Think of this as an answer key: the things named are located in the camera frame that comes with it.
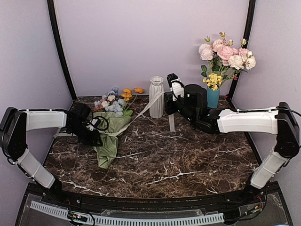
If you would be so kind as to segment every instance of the black frame pole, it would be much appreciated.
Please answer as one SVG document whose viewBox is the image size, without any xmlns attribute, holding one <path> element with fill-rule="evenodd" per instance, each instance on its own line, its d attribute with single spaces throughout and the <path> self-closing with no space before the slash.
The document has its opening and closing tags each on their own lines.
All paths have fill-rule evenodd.
<svg viewBox="0 0 301 226">
<path fill-rule="evenodd" d="M 75 93 L 75 89 L 74 89 L 74 86 L 73 86 L 73 83 L 71 80 L 71 76 L 70 76 L 70 73 L 68 70 L 65 54 L 63 51 L 63 46 L 62 46 L 61 37 L 60 37 L 59 30 L 58 30 L 58 25 L 57 25 L 57 20 L 56 20 L 56 15 L 55 15 L 55 5 L 54 5 L 53 0 L 47 0 L 47 3 L 48 3 L 48 11 L 49 11 L 52 32 L 53 32 L 53 36 L 55 39 L 56 50 L 58 53 L 58 57 L 60 58 L 62 70 L 64 73 L 64 77 L 66 79 L 66 83 L 67 83 L 70 95 L 71 95 L 73 101 L 75 101 L 77 96 Z"/>
<path fill-rule="evenodd" d="M 254 16 L 254 11 L 255 11 L 255 3 L 256 3 L 256 0 L 249 0 L 249 9 L 248 9 L 247 17 L 246 17 L 246 26 L 245 26 L 245 32 L 244 32 L 244 37 L 243 37 L 244 39 L 247 40 L 247 43 L 243 46 L 243 48 L 246 48 L 248 46 L 248 41 L 250 38 L 253 16 Z M 236 75 L 236 77 L 237 77 L 236 80 L 232 80 L 229 94 L 227 95 L 227 99 L 229 101 L 231 101 L 233 98 L 239 76 L 240 76 L 240 73 Z"/>
</svg>

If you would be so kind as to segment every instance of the orange flower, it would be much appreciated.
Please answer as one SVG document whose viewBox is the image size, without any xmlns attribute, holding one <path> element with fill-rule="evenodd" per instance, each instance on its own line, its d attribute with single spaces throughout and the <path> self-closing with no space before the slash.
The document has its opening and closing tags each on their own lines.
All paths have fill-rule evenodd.
<svg viewBox="0 0 301 226">
<path fill-rule="evenodd" d="M 123 93 L 121 96 L 124 98 L 125 101 L 128 101 L 133 95 L 131 93 Z"/>
<path fill-rule="evenodd" d="M 144 93 L 144 90 L 142 88 L 134 88 L 135 93 L 142 94 Z"/>
<path fill-rule="evenodd" d="M 130 89 L 124 89 L 123 90 L 125 93 L 132 93 L 132 91 Z"/>
</svg>

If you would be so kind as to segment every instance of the white arm segment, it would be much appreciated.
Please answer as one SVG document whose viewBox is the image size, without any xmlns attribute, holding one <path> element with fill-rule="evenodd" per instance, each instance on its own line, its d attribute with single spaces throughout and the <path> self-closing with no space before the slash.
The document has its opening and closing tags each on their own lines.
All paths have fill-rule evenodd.
<svg viewBox="0 0 301 226">
<path fill-rule="evenodd" d="M 174 92 L 174 95 L 177 97 L 177 96 L 181 96 L 181 97 L 184 97 L 184 88 L 177 82 L 174 82 L 174 81 L 179 81 L 181 82 L 181 79 L 175 79 L 175 80 L 172 80 L 171 83 L 171 88 L 170 88 L 170 91 Z"/>
<path fill-rule="evenodd" d="M 16 164 L 21 166 L 31 178 L 35 179 L 45 188 L 50 188 L 53 185 L 55 181 L 54 176 L 41 165 L 28 149 L 18 158 Z"/>
<path fill-rule="evenodd" d="M 222 110 L 217 120 L 221 133 L 263 132 L 277 134 L 278 111 L 237 113 L 230 109 Z"/>
<path fill-rule="evenodd" d="M 62 128 L 66 125 L 67 114 L 56 111 L 24 111 L 27 113 L 26 132 L 34 129 Z"/>
<path fill-rule="evenodd" d="M 274 149 L 263 160 L 262 164 L 254 170 L 251 178 L 251 185 L 262 189 L 273 175 L 285 164 L 289 159 L 274 152 Z"/>
</svg>

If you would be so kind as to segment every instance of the green wrapping paper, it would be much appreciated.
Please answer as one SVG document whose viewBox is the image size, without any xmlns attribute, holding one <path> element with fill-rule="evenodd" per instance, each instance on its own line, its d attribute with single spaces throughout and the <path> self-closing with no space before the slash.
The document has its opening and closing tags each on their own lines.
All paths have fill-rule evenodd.
<svg viewBox="0 0 301 226">
<path fill-rule="evenodd" d="M 105 131 L 99 131 L 103 146 L 93 147 L 97 153 L 98 167 L 107 169 L 112 161 L 116 158 L 117 148 L 118 148 L 118 138 L 117 135 L 112 133 L 119 132 L 123 127 L 130 123 L 130 116 L 120 116 L 112 112 L 96 112 L 94 117 L 102 116 L 106 118 L 109 122 L 109 128 Z M 106 122 L 102 120 L 99 129 L 106 127 Z"/>
</svg>

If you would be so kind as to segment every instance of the lavender wall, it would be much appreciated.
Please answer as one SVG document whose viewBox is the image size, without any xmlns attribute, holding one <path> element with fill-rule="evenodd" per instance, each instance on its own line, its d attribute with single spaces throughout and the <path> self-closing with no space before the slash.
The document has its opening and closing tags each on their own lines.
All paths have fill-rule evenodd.
<svg viewBox="0 0 301 226">
<path fill-rule="evenodd" d="M 142 87 L 178 74 L 202 84 L 198 47 L 226 31 L 238 45 L 248 0 L 56 1 L 66 58 L 78 96 Z M 230 83 L 222 87 L 228 93 Z"/>
<path fill-rule="evenodd" d="M 243 108 L 277 106 L 285 101 L 301 112 L 301 2 L 257 1 L 249 49 L 257 66 L 240 79 L 234 104 Z M 301 125 L 300 117 L 296 119 Z M 264 158 L 275 144 L 276 137 L 253 133 L 252 138 Z M 301 225 L 301 154 L 277 174 L 285 200 L 294 220 Z"/>
<path fill-rule="evenodd" d="M 0 7 L 0 118 L 16 108 L 69 108 L 47 1 L 3 0 Z M 43 161 L 55 130 L 32 131 L 27 144 Z M 28 179 L 0 153 L 0 224 L 15 224 Z"/>
</svg>

